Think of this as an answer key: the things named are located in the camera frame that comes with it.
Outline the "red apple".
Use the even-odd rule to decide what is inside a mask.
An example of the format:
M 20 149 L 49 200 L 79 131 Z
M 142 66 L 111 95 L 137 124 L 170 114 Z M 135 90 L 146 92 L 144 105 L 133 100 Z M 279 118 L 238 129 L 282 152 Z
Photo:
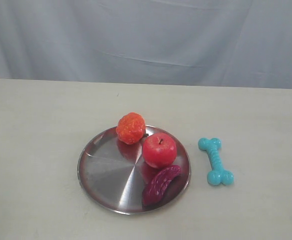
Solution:
M 155 133 L 147 137 L 142 145 L 142 156 L 146 164 L 155 169 L 171 165 L 177 157 L 177 144 L 166 133 Z

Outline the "round stainless steel plate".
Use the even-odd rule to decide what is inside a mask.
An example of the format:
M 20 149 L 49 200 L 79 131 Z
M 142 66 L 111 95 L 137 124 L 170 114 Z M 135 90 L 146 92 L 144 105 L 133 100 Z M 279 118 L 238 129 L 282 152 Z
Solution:
M 135 215 L 162 209 L 185 192 L 191 179 L 188 153 L 176 137 L 173 140 L 177 149 L 173 164 L 181 168 L 181 173 L 156 204 L 142 203 L 145 186 L 158 173 L 144 162 L 143 141 L 127 145 L 119 141 L 115 127 L 97 134 L 81 152 L 77 164 L 79 183 L 90 199 L 112 212 Z

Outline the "orange bumpy ball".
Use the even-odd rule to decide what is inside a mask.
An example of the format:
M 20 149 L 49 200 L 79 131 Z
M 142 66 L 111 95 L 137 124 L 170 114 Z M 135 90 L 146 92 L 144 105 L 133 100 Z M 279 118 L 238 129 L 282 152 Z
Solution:
M 140 114 L 130 112 L 118 121 L 115 131 L 121 142 L 133 145 L 146 133 L 146 123 Z

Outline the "purple toy sweet potato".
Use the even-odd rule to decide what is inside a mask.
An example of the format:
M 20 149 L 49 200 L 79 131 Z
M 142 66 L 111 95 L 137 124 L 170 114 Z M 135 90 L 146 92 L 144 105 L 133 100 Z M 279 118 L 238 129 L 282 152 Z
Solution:
M 159 171 L 142 191 L 141 202 L 143 206 L 151 206 L 159 203 L 169 187 L 170 183 L 181 174 L 181 167 L 170 165 Z

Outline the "white backdrop cloth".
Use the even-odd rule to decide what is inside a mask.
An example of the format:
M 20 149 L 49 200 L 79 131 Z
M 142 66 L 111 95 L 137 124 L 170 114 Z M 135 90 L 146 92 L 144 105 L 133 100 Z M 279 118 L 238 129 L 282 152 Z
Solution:
M 292 0 L 0 0 L 0 79 L 292 89 Z

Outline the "teal toy bone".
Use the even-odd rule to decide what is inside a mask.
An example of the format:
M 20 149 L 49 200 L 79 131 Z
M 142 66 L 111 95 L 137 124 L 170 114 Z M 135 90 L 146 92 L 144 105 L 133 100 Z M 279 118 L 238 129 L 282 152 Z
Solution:
M 200 138 L 198 148 L 205 151 L 208 155 L 211 165 L 211 171 L 207 174 L 207 182 L 212 186 L 220 184 L 229 186 L 234 183 L 234 175 L 231 171 L 224 169 L 222 159 L 219 154 L 219 149 L 222 147 L 222 142 L 219 138 Z

